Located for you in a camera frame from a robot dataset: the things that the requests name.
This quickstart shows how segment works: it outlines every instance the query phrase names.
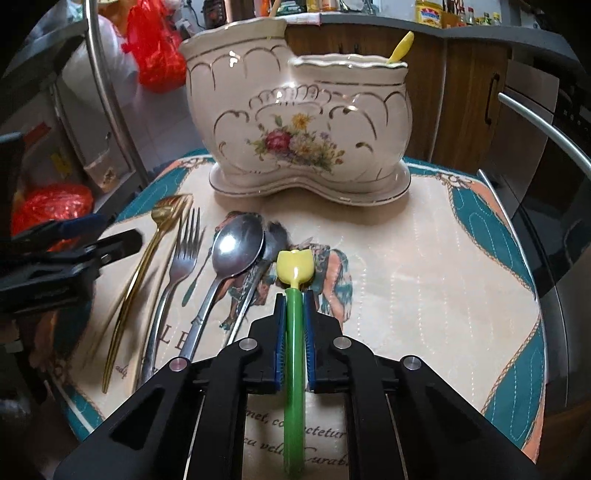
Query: stitched pattern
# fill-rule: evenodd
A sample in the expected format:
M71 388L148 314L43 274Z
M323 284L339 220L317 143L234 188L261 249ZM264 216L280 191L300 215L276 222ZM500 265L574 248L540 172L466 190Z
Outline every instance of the stitched pattern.
M544 390L542 328L538 321L530 338L497 379L482 409L484 416L490 421L494 418L494 425L519 448L531 436Z
M519 247L505 224L475 192L447 185L454 214L466 233L489 258L502 264L533 293L534 286Z
M157 202L168 195L177 193L188 174L189 170L186 168L175 168L165 173L125 207L115 223L149 213Z

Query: yellow container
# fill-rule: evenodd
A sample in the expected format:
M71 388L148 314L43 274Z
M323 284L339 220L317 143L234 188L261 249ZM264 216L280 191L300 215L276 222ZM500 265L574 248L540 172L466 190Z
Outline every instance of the yellow container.
M441 28L441 5L424 0L417 0L414 6L415 22Z

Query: wooden cabinet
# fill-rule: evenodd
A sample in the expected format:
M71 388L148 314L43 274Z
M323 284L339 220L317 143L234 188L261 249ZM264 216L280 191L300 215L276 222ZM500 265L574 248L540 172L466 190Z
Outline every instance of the wooden cabinet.
M509 53L496 44L448 41L433 163L476 173L495 131Z
M285 37L296 55L340 52L389 57L405 34L396 28L328 24L289 25ZM428 160L443 81L443 41L417 34L404 60L409 65L406 85L413 107L413 133L406 155Z

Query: cabinet handle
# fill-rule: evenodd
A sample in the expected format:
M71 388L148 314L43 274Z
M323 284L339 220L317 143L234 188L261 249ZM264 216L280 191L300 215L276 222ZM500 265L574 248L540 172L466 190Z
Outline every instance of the cabinet handle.
M488 116L488 109L491 106L492 86L495 84L495 82L498 83L500 79L501 79L501 76L497 72L495 72L495 74L491 78L491 83L488 86L488 97L486 99L486 110L484 110L484 123L486 123L487 125L492 125L492 118Z

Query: stainless steel spoon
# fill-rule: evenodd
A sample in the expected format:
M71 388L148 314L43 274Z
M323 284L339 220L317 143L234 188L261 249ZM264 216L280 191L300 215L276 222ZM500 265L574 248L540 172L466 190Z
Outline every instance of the stainless steel spoon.
M193 319L180 356L189 361L193 359L220 285L227 278L235 277L250 267L258 258L263 243L263 227L256 215L239 215L220 230L212 249L212 264L216 278L209 287L197 316Z
M238 315L232 326L231 333L226 335L223 346L234 343L259 282L262 280L263 275L267 273L271 264L277 261L277 255L279 255L281 250L287 250L287 231L279 222L271 222L265 231L265 248L263 249L261 259L252 267L247 278L244 280L242 286L243 294L236 306Z

